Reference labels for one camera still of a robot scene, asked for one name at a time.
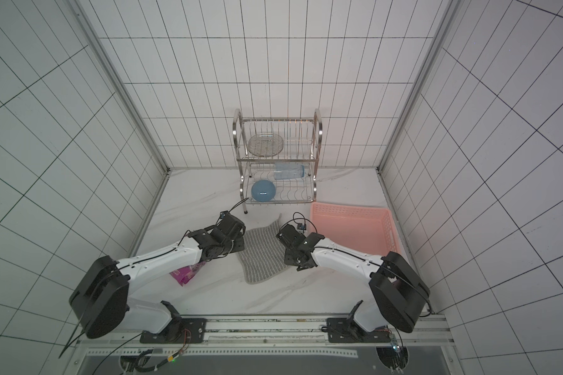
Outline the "grey striped square dishcloth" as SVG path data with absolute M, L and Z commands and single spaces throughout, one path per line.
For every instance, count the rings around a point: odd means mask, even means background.
M 247 284 L 270 280 L 289 267 L 284 263 L 285 248 L 276 238 L 282 216 L 265 227 L 248 230 L 243 239 L 245 249 L 238 257 Z

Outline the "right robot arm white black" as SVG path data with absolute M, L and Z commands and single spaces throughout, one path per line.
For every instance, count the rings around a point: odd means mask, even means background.
M 298 271 L 325 267 L 356 278 L 372 298 L 361 300 L 346 318 L 329 318 L 322 331 L 331 343 L 391 342 L 394 328 L 411 334 L 429 304 L 430 290 L 399 253 L 361 253 L 322 234 L 304 235 L 287 223 L 276 238 L 285 248 L 284 263 Z

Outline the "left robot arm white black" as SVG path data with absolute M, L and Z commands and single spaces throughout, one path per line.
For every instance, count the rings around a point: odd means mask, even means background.
M 157 342 L 177 342 L 185 327 L 175 307 L 133 294 L 175 270 L 243 251 L 245 232 L 245 223 L 224 211 L 214 225 L 187 231 L 169 246 L 121 260 L 95 260 L 69 298 L 83 334 L 97 339 L 114 331 L 141 331 Z

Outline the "magenta snack bag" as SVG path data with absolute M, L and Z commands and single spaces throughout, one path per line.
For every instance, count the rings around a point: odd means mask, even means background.
M 184 286 L 188 284 L 205 265 L 205 262 L 199 262 L 191 266 L 182 267 L 170 272 L 170 276 L 172 276 L 178 284 Z

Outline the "blue bowl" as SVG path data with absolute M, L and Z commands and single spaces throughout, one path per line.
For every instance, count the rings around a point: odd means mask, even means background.
M 276 195 L 275 184 L 269 180 L 259 180 L 251 187 L 252 199 L 257 203 L 270 202 Z

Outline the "pink plastic basket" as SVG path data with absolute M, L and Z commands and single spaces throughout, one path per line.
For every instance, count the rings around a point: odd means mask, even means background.
M 400 253 L 400 237 L 389 209 L 315 202 L 310 221 L 336 244 L 362 253 Z

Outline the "clear plastic bottle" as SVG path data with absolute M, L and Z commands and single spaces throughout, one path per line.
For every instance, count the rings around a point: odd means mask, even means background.
M 301 163 L 277 162 L 275 164 L 274 179 L 276 181 L 302 179 L 304 175 L 305 167 Z

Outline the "steel two-tier dish rack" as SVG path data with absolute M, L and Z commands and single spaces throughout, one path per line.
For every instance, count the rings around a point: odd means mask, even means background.
M 231 137 L 239 169 L 239 195 L 242 212 L 250 205 L 308 204 L 317 200 L 317 180 L 322 151 L 323 122 L 319 109 L 310 118 L 244 117 L 236 109 L 231 125 Z M 278 134 L 284 140 L 280 154 L 270 158 L 256 157 L 248 152 L 248 142 L 255 134 Z M 274 179 L 276 163 L 301 163 L 305 167 L 302 179 Z M 276 195 L 270 202 L 255 202 L 251 196 L 253 183 L 269 180 L 275 184 Z

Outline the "clear glass plate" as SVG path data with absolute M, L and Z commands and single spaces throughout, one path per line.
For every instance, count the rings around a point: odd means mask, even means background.
M 250 138 L 247 148 L 253 156 L 270 158 L 282 152 L 284 140 L 278 134 L 255 134 Z

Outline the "aluminium mounting rail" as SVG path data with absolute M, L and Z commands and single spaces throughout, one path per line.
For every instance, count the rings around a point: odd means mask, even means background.
M 186 320 L 186 330 L 171 343 L 161 342 L 155 334 L 120 331 L 99 339 L 81 338 L 77 348 L 280 348 L 332 346 L 454 346 L 447 321 L 441 315 L 424 317 L 411 333 L 393 326 L 358 333 L 348 327 L 347 315 L 260 315 L 206 316 Z

